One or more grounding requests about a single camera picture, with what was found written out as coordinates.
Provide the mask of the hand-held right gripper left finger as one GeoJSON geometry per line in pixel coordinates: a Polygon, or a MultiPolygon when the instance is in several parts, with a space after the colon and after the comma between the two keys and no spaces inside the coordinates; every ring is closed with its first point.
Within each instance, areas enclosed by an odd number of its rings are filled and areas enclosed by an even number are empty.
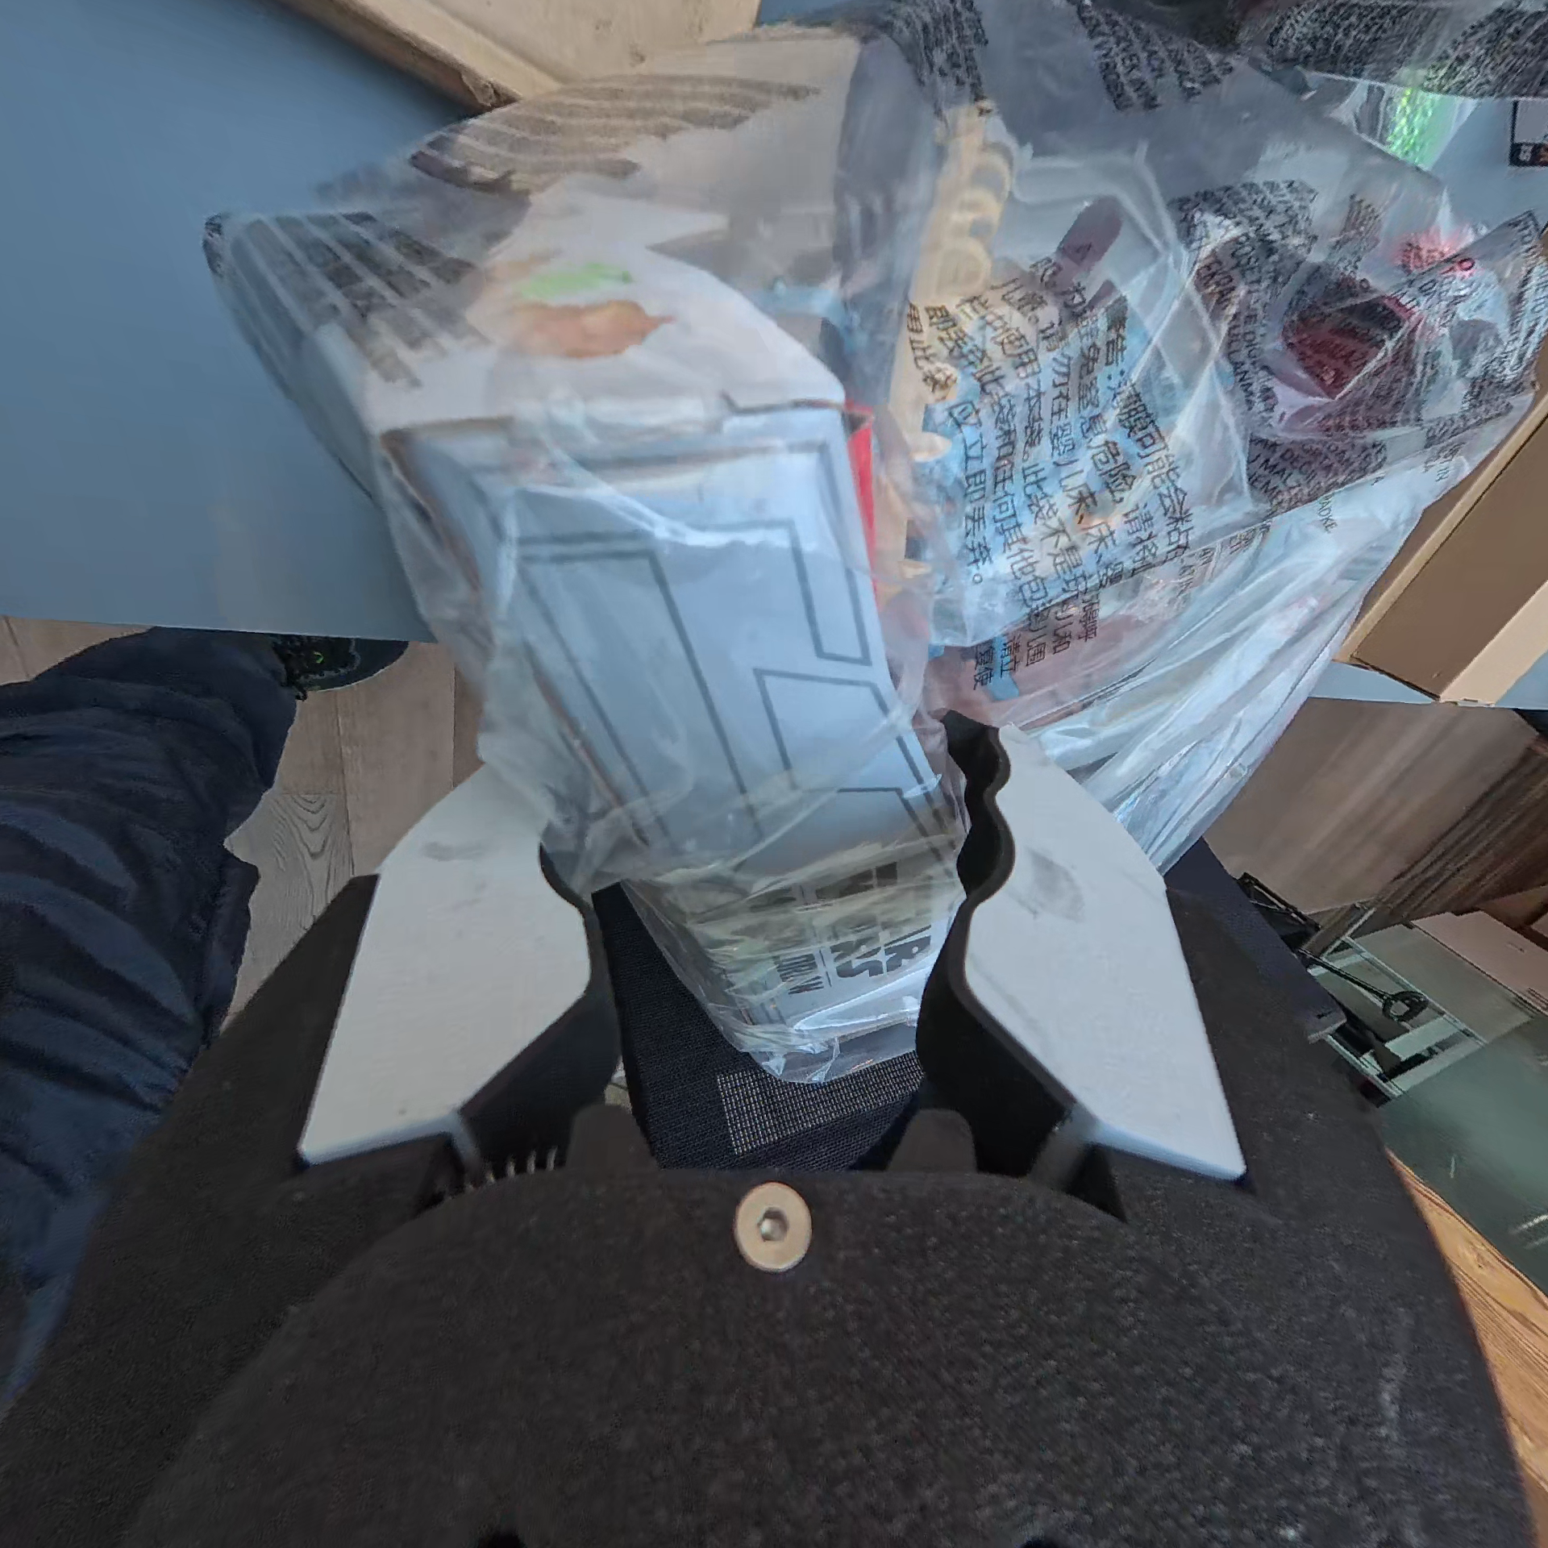
{"type": "Polygon", "coordinates": [[[559,1166],[621,1031],[594,908],[492,766],[382,862],[299,1155],[444,1140],[470,1177],[559,1166]]]}

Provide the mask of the long brown cardboard box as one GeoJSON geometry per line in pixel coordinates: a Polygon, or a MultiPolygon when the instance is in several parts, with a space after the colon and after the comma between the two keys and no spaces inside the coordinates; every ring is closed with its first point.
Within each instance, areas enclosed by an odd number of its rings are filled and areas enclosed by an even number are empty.
{"type": "Polygon", "coordinates": [[[1336,654],[1439,703],[1532,702],[1546,648],[1546,392],[1430,506],[1336,654]]]}

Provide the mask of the person's dark trouser leg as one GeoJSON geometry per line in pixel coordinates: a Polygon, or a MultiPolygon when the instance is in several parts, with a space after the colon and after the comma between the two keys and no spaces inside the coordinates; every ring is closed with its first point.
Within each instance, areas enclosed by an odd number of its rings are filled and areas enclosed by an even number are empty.
{"type": "Polygon", "coordinates": [[[227,840],[278,773],[288,678],[266,635],[151,628],[2,689],[4,1402],[225,1020],[258,882],[227,840]]]}

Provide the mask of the printed bag with white box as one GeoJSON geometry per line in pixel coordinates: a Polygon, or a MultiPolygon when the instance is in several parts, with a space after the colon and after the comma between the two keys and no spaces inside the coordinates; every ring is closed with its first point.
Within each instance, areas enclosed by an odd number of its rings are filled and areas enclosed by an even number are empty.
{"type": "Polygon", "coordinates": [[[883,538],[918,490],[885,386],[936,119],[883,51],[710,57],[203,246],[562,878],[623,884],[734,1048],[822,1081],[912,1050],[960,899],[923,585],[883,538]]]}

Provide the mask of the person's dark shoe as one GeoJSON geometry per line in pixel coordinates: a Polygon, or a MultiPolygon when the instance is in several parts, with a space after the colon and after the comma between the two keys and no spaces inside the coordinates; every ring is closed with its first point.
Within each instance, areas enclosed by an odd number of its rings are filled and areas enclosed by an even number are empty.
{"type": "Polygon", "coordinates": [[[313,633],[271,633],[284,685],[297,700],[371,681],[407,652],[406,641],[313,633]]]}

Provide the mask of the printed bag with red items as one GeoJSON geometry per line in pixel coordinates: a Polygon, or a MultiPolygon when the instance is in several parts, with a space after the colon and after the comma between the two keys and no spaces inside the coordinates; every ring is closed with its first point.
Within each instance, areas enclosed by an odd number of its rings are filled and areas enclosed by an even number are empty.
{"type": "Polygon", "coordinates": [[[850,3],[929,180],[907,390],[946,438],[934,713],[1030,731],[1169,864],[1427,506],[1515,429],[1544,195],[1362,130],[1544,3],[850,3]]]}

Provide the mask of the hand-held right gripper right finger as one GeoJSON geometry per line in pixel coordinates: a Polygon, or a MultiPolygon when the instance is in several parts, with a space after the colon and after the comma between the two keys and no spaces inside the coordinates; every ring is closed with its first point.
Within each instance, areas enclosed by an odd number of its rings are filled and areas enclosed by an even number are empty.
{"type": "Polygon", "coordinates": [[[986,1173],[1069,1190],[1097,1151],[1246,1177],[1167,884],[1034,735],[949,713],[960,906],[922,995],[922,1101],[986,1173]]]}

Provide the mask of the metal furniture frame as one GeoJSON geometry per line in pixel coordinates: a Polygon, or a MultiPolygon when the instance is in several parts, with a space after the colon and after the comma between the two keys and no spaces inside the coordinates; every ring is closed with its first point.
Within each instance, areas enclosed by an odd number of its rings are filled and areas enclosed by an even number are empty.
{"type": "Polygon", "coordinates": [[[1342,1006],[1321,1039],[1379,1103],[1508,1039],[1544,1052],[1544,943],[1489,913],[1345,934],[1303,961],[1342,1006]]]}

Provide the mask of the large flat cardboard sheet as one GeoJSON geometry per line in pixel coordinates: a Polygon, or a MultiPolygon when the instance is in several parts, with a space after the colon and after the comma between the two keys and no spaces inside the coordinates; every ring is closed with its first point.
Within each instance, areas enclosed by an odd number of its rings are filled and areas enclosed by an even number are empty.
{"type": "Polygon", "coordinates": [[[474,110],[752,29],[759,1],[288,1],[474,110]]]}

